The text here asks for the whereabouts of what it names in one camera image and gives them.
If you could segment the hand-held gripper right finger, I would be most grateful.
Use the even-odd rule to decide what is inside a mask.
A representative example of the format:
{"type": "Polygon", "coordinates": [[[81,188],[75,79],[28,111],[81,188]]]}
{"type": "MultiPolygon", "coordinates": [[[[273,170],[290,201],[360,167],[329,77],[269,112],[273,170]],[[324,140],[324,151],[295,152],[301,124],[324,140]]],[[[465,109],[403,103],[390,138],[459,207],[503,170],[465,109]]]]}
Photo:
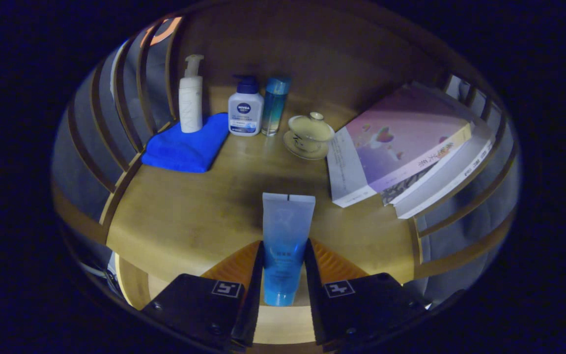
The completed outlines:
{"type": "Polygon", "coordinates": [[[305,267],[316,344],[324,351],[380,351],[428,316],[391,275],[369,275],[316,240],[306,243],[305,267]]]}

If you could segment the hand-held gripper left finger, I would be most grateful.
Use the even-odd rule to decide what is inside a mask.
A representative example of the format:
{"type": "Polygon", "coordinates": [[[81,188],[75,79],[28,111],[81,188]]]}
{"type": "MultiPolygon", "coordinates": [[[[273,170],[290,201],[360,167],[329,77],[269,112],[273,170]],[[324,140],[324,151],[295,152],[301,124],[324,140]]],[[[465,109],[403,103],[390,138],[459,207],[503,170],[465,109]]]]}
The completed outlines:
{"type": "Polygon", "coordinates": [[[142,314],[199,351],[245,352],[254,342],[264,258],[257,240],[201,276],[183,273],[142,314]]]}

